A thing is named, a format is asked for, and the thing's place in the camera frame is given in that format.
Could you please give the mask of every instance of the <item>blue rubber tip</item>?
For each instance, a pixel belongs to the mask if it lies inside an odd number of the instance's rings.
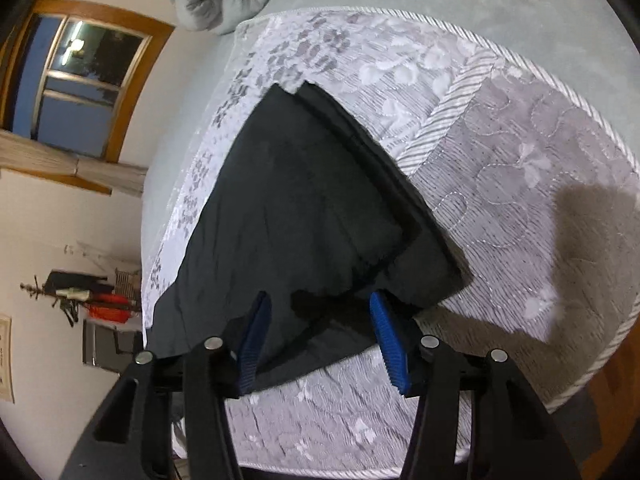
[[[237,384],[241,395],[254,384],[260,352],[271,324],[271,298],[267,294],[261,292],[255,299],[250,318],[238,347]]]
[[[369,299],[369,309],[376,339],[385,361],[386,373],[389,375],[391,384],[398,389],[401,395],[405,395],[411,384],[406,352],[396,335],[384,296],[379,292],[374,292]]]

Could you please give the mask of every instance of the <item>framed certificate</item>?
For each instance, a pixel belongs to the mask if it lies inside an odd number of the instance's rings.
[[[0,399],[14,402],[11,384],[11,318],[0,314]]]

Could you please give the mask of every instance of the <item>gray bed sheet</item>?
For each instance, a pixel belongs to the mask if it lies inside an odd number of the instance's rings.
[[[605,0],[271,0],[261,14],[314,6],[409,10],[455,23],[544,66],[595,106],[640,153],[640,56]],[[212,37],[200,69],[184,92],[145,182],[143,265],[155,257],[173,208],[172,194],[233,47]]]

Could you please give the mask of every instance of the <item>window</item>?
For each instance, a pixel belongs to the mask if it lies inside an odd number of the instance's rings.
[[[173,29],[128,10],[38,0],[0,50],[2,127],[117,162],[142,87]],[[27,173],[105,191],[77,177]]]

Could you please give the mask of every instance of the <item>wall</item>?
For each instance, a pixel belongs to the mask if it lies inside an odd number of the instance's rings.
[[[89,0],[175,24],[169,0]],[[121,162],[148,166],[184,86],[209,51],[205,33],[176,29],[143,89]],[[0,312],[13,317],[15,405],[0,401],[0,417],[44,480],[56,479],[82,428],[115,376],[81,364],[81,328],[18,288],[53,267],[92,272],[63,253],[84,242],[126,260],[140,260],[142,204],[117,192],[103,196],[9,171],[0,172]]]

